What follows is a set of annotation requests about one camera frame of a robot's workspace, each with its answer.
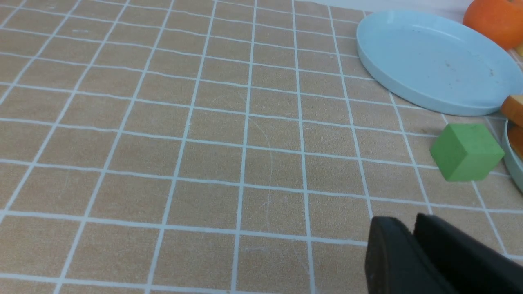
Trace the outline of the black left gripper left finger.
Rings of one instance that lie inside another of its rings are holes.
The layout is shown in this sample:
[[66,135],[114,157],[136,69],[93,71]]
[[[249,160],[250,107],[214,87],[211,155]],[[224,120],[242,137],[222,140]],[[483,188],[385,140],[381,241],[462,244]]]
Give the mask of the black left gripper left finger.
[[409,229],[391,216],[374,216],[364,271],[370,294],[456,294]]

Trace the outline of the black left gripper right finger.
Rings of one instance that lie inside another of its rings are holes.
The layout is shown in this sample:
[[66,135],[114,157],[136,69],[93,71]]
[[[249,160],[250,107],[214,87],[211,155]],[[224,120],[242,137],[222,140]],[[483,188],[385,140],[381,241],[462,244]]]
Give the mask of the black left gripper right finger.
[[418,213],[413,236],[460,294],[521,294],[523,268],[436,215]]

